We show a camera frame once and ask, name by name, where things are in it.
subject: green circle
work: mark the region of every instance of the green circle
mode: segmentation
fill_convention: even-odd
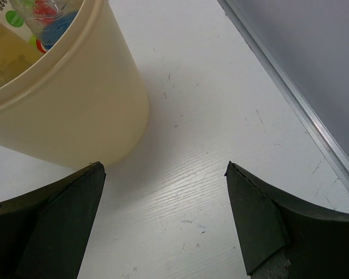
[[[5,14],[6,21],[13,27],[21,27],[23,19],[14,10],[10,10]]]

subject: gray wall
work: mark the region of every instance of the gray wall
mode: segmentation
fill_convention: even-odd
[[[349,157],[349,0],[231,0]]]

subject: white floor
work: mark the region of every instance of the white floor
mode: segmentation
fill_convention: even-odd
[[[349,194],[217,0],[110,0],[146,82],[148,130],[108,167],[80,279],[247,278],[234,161],[315,204]],[[0,201],[71,170],[0,148]]]

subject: plastic bucket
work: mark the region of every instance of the plastic bucket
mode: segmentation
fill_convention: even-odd
[[[0,145],[64,166],[120,160],[147,120],[147,92],[107,0],[84,0],[53,48],[0,88]]]

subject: metal trim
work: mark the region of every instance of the metal trim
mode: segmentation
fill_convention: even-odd
[[[349,158],[337,144],[322,121],[304,99],[284,69],[272,54],[264,47],[251,26],[243,18],[240,8],[232,0],[218,0],[226,16],[238,29],[245,42],[251,48],[263,68],[273,80],[279,91],[300,119],[340,181],[349,192]]]

